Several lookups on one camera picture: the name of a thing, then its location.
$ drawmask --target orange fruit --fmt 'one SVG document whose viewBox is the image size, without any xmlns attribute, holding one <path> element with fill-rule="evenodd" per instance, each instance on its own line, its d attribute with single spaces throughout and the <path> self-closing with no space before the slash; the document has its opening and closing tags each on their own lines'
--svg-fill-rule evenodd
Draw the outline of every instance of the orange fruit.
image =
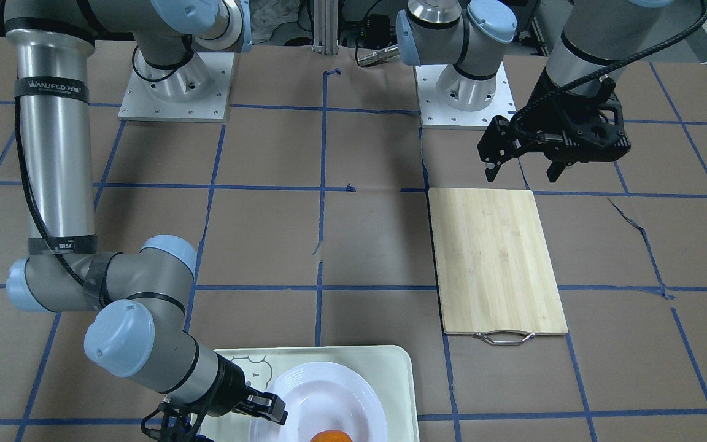
<svg viewBox="0 0 707 442">
<path fill-rule="evenodd" d="M 327 430 L 312 437 L 309 442 L 353 442 L 345 431 Z"/>
</svg>

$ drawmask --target metal base plate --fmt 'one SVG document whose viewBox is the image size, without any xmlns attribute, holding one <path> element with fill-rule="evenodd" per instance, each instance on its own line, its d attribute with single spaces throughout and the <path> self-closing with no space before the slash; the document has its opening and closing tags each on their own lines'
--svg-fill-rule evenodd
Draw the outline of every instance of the metal base plate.
<svg viewBox="0 0 707 442">
<path fill-rule="evenodd" d="M 506 70 L 501 63 L 496 77 L 498 87 L 489 106 L 480 111 L 462 111 L 452 108 L 438 96 L 435 83 L 446 68 L 445 64 L 416 66 L 416 91 L 419 94 L 419 109 L 422 112 L 423 128 L 441 129 L 482 129 L 493 120 L 495 115 L 511 118 L 517 109 L 506 78 Z"/>
<path fill-rule="evenodd" d="M 146 81 L 133 72 L 129 77 L 122 106 L 118 110 L 120 120 L 225 123 L 236 54 L 217 52 L 198 55 L 206 63 L 209 75 L 214 80 L 204 96 L 182 103 L 163 101 L 149 90 Z"/>
</svg>

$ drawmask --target wooden cutting board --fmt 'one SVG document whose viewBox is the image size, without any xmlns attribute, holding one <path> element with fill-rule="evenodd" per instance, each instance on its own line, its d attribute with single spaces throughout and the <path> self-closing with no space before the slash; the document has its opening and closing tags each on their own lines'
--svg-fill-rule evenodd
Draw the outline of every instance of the wooden cutting board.
<svg viewBox="0 0 707 442">
<path fill-rule="evenodd" d="M 530 190 L 431 188 L 446 333 L 568 331 Z"/>
</svg>

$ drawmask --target white plate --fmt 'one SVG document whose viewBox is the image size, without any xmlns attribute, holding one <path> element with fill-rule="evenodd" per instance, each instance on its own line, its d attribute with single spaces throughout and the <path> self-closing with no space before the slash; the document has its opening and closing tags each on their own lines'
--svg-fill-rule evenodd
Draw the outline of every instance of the white plate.
<svg viewBox="0 0 707 442">
<path fill-rule="evenodd" d="M 269 388 L 285 401 L 288 419 L 279 426 L 250 423 L 250 442 L 309 442 L 326 430 L 345 431 L 355 442 L 387 442 L 387 417 L 373 387 L 346 366 L 304 363 Z"/>
</svg>

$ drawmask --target cutting board handle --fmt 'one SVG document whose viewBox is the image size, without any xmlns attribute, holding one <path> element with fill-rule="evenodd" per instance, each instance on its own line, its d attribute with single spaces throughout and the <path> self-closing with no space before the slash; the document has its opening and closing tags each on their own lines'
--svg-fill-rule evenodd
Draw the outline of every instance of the cutting board handle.
<svg viewBox="0 0 707 442">
<path fill-rule="evenodd" d="M 487 333 L 476 333 L 474 334 L 475 338 L 479 338 L 482 341 L 485 341 L 486 343 L 490 345 L 520 345 L 523 342 L 527 342 L 530 339 L 532 339 L 534 336 L 536 336 L 536 333 L 519 333 L 519 332 L 497 332 L 498 334 L 502 333 L 512 333 L 516 334 L 517 336 L 521 336 L 521 339 L 519 341 L 496 341 L 495 339 L 491 338 Z"/>
</svg>

